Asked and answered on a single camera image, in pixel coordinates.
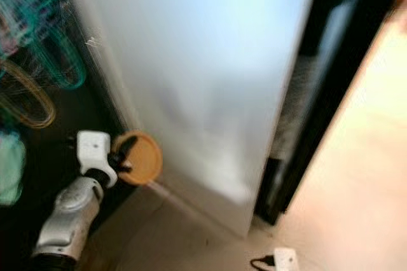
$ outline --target teal hair tie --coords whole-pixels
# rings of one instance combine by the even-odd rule
[[[60,62],[39,41],[30,44],[31,52],[44,65],[48,74],[60,88],[73,90],[80,87],[85,82],[86,70],[75,46],[63,32],[54,28],[50,28],[48,38],[55,45],[59,45],[60,54],[66,59],[69,66],[71,79],[68,78],[68,72],[61,68]]]
[[[0,205],[13,205],[21,196],[25,146],[16,132],[0,132]]]

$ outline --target black cable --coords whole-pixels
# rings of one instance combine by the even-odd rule
[[[274,262],[274,256],[273,255],[266,255],[263,258],[254,258],[250,261],[250,266],[255,268],[257,271],[267,271],[266,269],[263,269],[261,267],[256,266],[254,263],[260,262],[260,263],[265,263],[269,267],[275,267],[275,262]]]

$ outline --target white power adapter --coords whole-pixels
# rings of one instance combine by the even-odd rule
[[[300,271],[295,250],[288,247],[274,249],[274,263],[276,271]]]
[[[107,187],[117,182],[117,174],[110,167],[107,155],[110,152],[110,135],[99,131],[83,130],[78,132],[76,155],[81,164],[81,174],[91,169],[99,169],[109,176]]]

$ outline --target refrigerator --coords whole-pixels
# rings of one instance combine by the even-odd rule
[[[83,129],[151,134],[160,187],[237,236],[255,213],[274,224],[393,2],[63,0],[86,80],[43,85],[55,121],[19,127],[22,192],[0,208],[0,267],[24,269],[55,195],[78,175],[72,139]],[[26,52],[9,59],[24,67]],[[115,186],[93,229],[133,191]]]

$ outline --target elastic band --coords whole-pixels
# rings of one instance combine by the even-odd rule
[[[60,54],[67,59],[69,67],[76,74],[76,79],[74,81],[70,81],[66,78],[64,71],[60,68],[60,63],[40,42],[35,41],[31,43],[31,52],[44,65],[48,74],[50,74],[60,88],[73,90],[80,87],[85,82],[86,70],[75,46],[60,30],[51,28],[48,37],[55,43],[55,45],[59,45]]]
[[[10,33],[19,46],[26,46],[34,39],[36,14],[30,5],[38,0],[0,0],[0,10]]]
[[[22,70],[21,67],[9,60],[1,62],[2,68],[10,75],[12,75],[18,82],[20,82],[32,96],[40,103],[44,112],[47,114],[43,120],[35,120],[31,118],[27,113],[21,111],[18,107],[14,106],[12,102],[7,98],[6,94],[2,94],[0,91],[0,106],[5,108],[14,118],[19,120],[24,125],[33,128],[41,129],[49,126],[55,119],[56,110],[53,102],[46,94],[46,92],[37,85],[37,83],[30,79],[30,77]]]
[[[0,132],[0,205],[13,205],[22,192],[25,146],[16,132]]]

